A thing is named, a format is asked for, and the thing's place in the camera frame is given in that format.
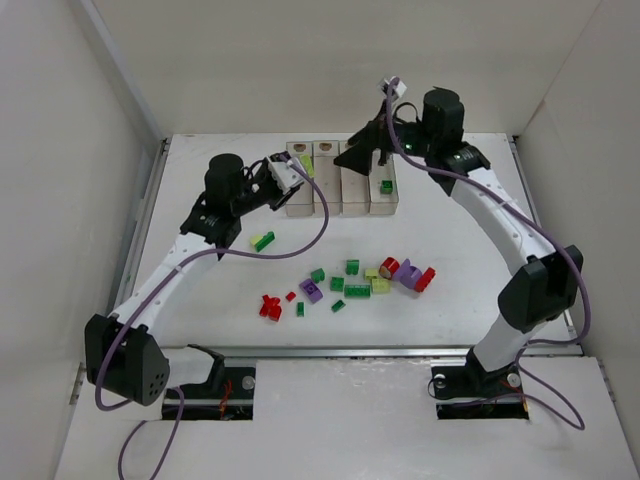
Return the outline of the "lime green lego brick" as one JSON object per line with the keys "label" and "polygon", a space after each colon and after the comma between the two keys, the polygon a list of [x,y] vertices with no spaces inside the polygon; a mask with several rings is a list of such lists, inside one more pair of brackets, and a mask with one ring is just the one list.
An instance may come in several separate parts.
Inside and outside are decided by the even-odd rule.
{"label": "lime green lego brick", "polygon": [[315,177],[315,169],[314,169],[314,164],[313,164],[313,158],[308,154],[302,154],[302,155],[299,156],[299,161],[300,161],[301,165],[304,167],[307,175],[310,178],[314,178]]}

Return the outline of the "green square lego brick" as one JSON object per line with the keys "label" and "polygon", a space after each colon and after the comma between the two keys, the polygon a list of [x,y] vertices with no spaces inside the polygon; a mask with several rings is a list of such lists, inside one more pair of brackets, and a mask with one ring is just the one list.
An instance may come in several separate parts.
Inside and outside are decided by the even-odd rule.
{"label": "green square lego brick", "polygon": [[380,193],[382,195],[391,195],[394,193],[394,183],[392,180],[382,180],[380,182]]}

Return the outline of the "small green lego brick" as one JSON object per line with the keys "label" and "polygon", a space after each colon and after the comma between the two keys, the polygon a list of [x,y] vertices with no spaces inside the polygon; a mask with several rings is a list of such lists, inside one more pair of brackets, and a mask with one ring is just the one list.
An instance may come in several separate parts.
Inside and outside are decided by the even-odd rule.
{"label": "small green lego brick", "polygon": [[313,270],[311,272],[311,280],[315,283],[318,284],[320,282],[323,282],[325,280],[326,276],[325,276],[325,272],[322,268],[318,268],[316,270]]}

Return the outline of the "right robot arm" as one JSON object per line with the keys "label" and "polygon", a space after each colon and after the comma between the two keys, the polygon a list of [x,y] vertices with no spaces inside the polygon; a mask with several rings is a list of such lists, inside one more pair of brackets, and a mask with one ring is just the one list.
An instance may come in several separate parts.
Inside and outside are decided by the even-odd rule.
{"label": "right robot arm", "polygon": [[490,161],[464,140],[465,107],[457,93],[435,87],[423,97],[418,117],[398,118],[406,87],[383,80],[383,103],[335,165],[368,176],[373,154],[386,162],[401,156],[423,170],[480,226],[505,261],[510,281],[498,295],[499,316],[468,352],[465,373],[482,385],[515,365],[535,334],[588,293],[581,275],[583,255],[563,247],[530,220],[508,196]]}

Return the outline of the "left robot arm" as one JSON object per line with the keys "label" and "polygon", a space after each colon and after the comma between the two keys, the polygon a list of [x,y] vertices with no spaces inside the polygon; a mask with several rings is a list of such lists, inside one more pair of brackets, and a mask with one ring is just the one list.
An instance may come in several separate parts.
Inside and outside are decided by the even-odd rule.
{"label": "left robot arm", "polygon": [[102,398],[105,391],[123,405],[148,406],[169,389],[220,384],[221,355],[195,344],[165,351],[161,333],[190,290],[232,254],[242,216],[263,206],[279,209],[308,179],[299,159],[286,152],[250,167],[230,153],[210,160],[204,190],[161,263],[109,315],[96,314],[85,326],[87,378],[100,410],[111,408]]}

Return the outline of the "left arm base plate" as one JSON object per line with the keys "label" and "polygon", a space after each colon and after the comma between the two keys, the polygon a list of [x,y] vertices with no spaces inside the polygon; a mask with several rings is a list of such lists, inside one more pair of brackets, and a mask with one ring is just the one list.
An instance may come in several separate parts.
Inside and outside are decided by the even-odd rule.
{"label": "left arm base plate", "polygon": [[226,366],[203,384],[181,386],[182,421],[250,421],[254,413],[256,368]]}

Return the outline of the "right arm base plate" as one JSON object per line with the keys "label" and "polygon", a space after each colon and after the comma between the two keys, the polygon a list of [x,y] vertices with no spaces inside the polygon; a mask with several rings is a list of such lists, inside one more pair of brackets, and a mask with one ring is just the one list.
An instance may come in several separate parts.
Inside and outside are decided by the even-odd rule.
{"label": "right arm base plate", "polygon": [[431,368],[429,394],[439,420],[528,420],[522,381],[511,366],[488,376],[467,365]]}

